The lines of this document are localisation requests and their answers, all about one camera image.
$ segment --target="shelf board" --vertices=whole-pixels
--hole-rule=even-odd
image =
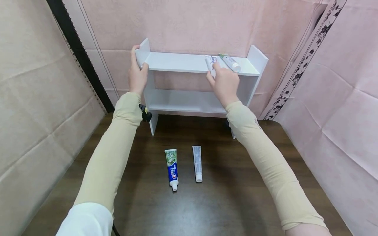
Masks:
[[[151,111],[180,111],[226,114],[214,93],[197,91],[153,90],[148,103]]]
[[[241,66],[238,73],[241,76],[259,76],[260,73],[254,68],[247,58],[233,57]],[[221,67],[228,68],[222,58],[217,57]],[[151,71],[171,71],[188,73],[207,73],[208,67],[204,55],[150,52],[146,61]]]

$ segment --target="pink fabric backdrop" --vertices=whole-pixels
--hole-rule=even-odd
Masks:
[[[336,6],[345,0],[335,2],[326,22],[336,18]],[[376,0],[347,0],[319,48],[304,48],[300,56],[308,56],[309,62],[296,61],[300,70],[305,68],[300,80],[295,75],[301,71],[288,73],[260,117],[284,127],[351,232],[359,236],[378,235],[377,19]],[[282,94],[288,98],[280,99]]]
[[[245,57],[251,44],[270,59],[250,108],[259,115],[303,35],[329,0],[81,0],[116,90],[127,86],[129,50]],[[161,89],[209,91],[203,74],[160,72]]]

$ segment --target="green toothpaste tube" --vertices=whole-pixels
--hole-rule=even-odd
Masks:
[[[219,53],[218,56],[223,59],[223,61],[228,65],[228,67],[230,67],[233,72],[239,73],[241,71],[242,68],[240,67],[240,65],[229,55]]]

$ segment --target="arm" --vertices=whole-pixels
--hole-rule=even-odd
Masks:
[[[134,46],[131,50],[128,93],[116,104],[112,123],[94,150],[74,206],[83,202],[95,202],[105,206],[112,214],[113,201],[126,167],[136,129],[142,121],[139,108],[141,95],[147,84],[148,64],[140,70],[136,62]]]
[[[214,64],[216,78],[207,74],[213,91],[227,111],[227,118],[237,140],[247,149],[268,187],[288,236],[329,236],[323,218],[304,194],[292,169],[281,152],[260,128],[256,116],[236,96],[239,77]]]
[[[110,235],[114,198],[126,167],[136,130],[142,121],[139,108],[147,83],[148,64],[140,70],[134,46],[129,70],[130,91],[116,104],[112,123],[101,137],[84,173],[73,207],[57,233],[65,235]]]

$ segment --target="hand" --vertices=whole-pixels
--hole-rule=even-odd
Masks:
[[[131,67],[129,69],[129,92],[137,93],[142,96],[143,90],[147,84],[148,64],[143,63],[143,68],[140,70],[136,61],[135,50],[140,48],[140,45],[134,45],[131,49]]]
[[[218,62],[213,64],[215,69],[215,79],[208,71],[206,78],[208,79],[215,96],[224,108],[230,103],[239,101],[236,96],[237,87],[239,85],[239,76],[229,69],[221,68]]]

